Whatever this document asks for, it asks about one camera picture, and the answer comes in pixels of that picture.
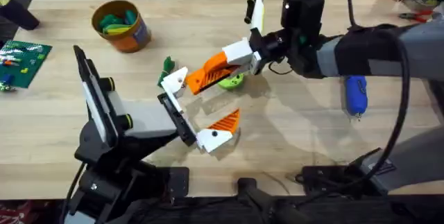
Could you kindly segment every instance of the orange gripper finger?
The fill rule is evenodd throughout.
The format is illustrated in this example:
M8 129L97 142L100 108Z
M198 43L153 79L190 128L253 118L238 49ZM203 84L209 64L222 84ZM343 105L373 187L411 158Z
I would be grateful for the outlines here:
M203 68L189 74L185 80L194 95L228 77L233 69L228 68L227 56L222 51L211 57Z
M233 113L228 116L222 118L221 120L213 123L210 127L210 130L227 130L230 131L231 134L234 134L237 129L237 125L239 124L241 113L239 109L235 110Z

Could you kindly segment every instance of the green ball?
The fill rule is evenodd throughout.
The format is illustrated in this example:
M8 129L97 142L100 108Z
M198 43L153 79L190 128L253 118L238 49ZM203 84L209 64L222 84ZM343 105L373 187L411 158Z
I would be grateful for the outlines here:
M236 89L242 84L243 81L244 81L244 75L239 74L234 78L226 78L217 84L222 89Z

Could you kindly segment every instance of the black cable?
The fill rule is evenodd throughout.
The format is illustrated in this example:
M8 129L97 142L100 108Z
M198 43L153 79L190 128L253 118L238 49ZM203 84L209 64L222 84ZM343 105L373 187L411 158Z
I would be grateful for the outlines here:
M350 19L350 24L352 27L357 26L355 21L355 14L353 13L353 2L352 0L347 0L347 6L348 6L348 18Z
M352 0L347 0L347 1L348 1L348 9L349 9L348 12L349 12L349 16L350 16L350 23L352 24L352 27L354 27L357 25L355 22L355 18L353 17ZM295 208L299 208L299 207L301 207L307 203L310 203L314 200L328 196L331 193L342 192L345 189L354 187L354 186L361 184L362 182L372 178L372 176L374 176L376 174L376 172L379 171L379 169L382 167L382 165L384 165L385 161L387 160L387 158L389 158L391 151L393 150L393 148L396 145L396 141L401 133L402 125L404 124L404 120L407 115L407 108L409 106L409 91L410 91L409 60L407 59L407 51L405 49L405 46L398 39L398 37L396 35L394 35L390 31L386 31L386 30L380 30L376 34L381 35L382 37L391 40L395 44L396 49L398 50L398 60L400 61L400 64L401 64L402 90L401 90L400 106L399 106L399 111L398 111L398 117L396 119L395 126L393 127L393 131L391 133L391 136L388 139L387 145L386 145L384 151L382 152L382 155L379 157L378 161L376 162L376 164L373 166L373 168L367 174L365 174L364 176L362 176L361 178L359 178L353 182L341 185L336 188L332 188L332 189L324 191L322 193L318 193L315 196L312 196L300 203L296 203L296 204L294 204Z
M85 168L85 163L82 162L80 167L78 167L76 176L74 176L74 179L72 180L71 186L69 186L67 197L63 201L62 213L60 214L59 224L65 223L65 216L67 215L68 204L69 204L69 201L71 200L72 192L74 191L74 188L76 187L77 181L78 181L78 179L79 179L79 177L80 177L80 175L81 175L81 173L82 173L84 168Z
M274 63L274 61L273 61L273 62L270 62L270 63L268 64L268 69L269 69L270 71L272 71L273 73L277 74L277 75L287 75L287 74L289 74L290 72L293 71L292 69L289 70L289 71L286 71L286 72L279 72L279 71L276 71L276 70L274 70L273 68L271 68L271 65L272 65L273 63Z

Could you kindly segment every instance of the red scissors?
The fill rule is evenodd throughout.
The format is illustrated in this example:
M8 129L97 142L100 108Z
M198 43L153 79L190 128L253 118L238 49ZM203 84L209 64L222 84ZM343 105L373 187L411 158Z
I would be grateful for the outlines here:
M428 15L432 15L433 11L422 11L422 12L407 12L407 13L401 13L399 15L399 17L401 19L412 19L412 20L416 20L420 23L425 23L427 22L428 19L425 19L421 16L428 16Z

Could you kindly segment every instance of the wooden tabletop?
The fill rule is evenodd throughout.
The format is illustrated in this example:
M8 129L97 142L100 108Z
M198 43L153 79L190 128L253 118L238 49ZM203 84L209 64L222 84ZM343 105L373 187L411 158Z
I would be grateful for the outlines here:
M15 39L49 44L53 50L29 89L0 94L0 199L64 198L80 162L74 159L78 136L87 120L85 99L72 46L83 48L102 76L112 76L123 99L156 102L163 59L170 55L191 71L221 47L248 37L243 18L246 0L129 0L153 31L142 51L123 54L91 27L96 8L109 0L33 0L40 19L34 31L20 29ZM353 0L358 24L405 24L385 0ZM264 32L280 28L282 0L266 0ZM336 35L349 27L346 0L325 0L322 33ZM276 69L286 71L286 63ZM258 179L259 187L279 195L302 194L287 179L304 165L346 164L383 147L392 131L400 99L399 78L368 78L369 107L360 122L350 122L341 103L338 78L308 80L279 76L265 69L247 77L235 92L214 86L199 96L180 99L192 121L205 127L241 108L237 141L215 154L201 153L179 139L147 161L191 170L190 196L235 193L239 177ZM401 140L440 123L427 84L411 83L409 114ZM404 192L444 191L419 187Z

